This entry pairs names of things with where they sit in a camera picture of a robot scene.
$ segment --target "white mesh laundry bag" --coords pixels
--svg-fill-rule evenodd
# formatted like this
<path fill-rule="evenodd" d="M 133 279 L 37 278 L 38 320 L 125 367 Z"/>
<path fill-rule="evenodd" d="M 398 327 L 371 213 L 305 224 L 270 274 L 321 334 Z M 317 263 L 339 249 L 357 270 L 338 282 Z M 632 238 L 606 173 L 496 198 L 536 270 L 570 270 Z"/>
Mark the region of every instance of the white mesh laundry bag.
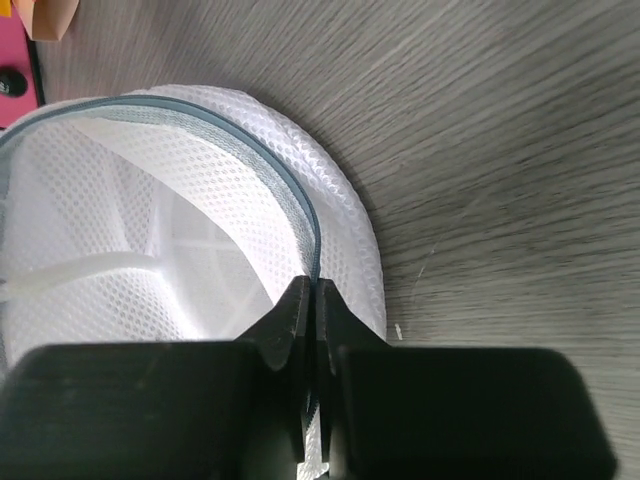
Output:
<path fill-rule="evenodd" d="M 235 338 L 294 276 L 320 272 L 385 334 L 355 191 L 244 93 L 166 86 L 51 105 L 0 136 L 0 169 L 5 371 L 44 344 Z"/>

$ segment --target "table surface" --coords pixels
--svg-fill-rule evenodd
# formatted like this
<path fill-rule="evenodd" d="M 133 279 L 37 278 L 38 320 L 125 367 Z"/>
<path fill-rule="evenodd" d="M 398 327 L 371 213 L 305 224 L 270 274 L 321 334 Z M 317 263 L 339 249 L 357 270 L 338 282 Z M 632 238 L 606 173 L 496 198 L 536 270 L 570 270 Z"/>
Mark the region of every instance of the table surface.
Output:
<path fill-rule="evenodd" d="M 290 116 L 370 212 L 389 339 L 559 349 L 635 479 L 639 22 L 614 0 L 92 0 L 39 52 L 48 101 L 207 84 Z"/>

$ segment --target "pink object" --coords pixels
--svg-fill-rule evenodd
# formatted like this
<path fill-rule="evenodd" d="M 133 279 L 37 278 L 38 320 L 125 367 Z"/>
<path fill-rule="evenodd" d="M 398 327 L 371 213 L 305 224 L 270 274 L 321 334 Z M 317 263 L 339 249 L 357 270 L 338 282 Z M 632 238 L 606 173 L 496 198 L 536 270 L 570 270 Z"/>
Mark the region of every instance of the pink object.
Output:
<path fill-rule="evenodd" d="M 13 67 L 29 84 L 27 93 L 19 98 L 0 95 L 0 128 L 7 128 L 18 118 L 38 108 L 27 36 L 18 13 L 11 18 L 0 17 L 0 67 Z"/>

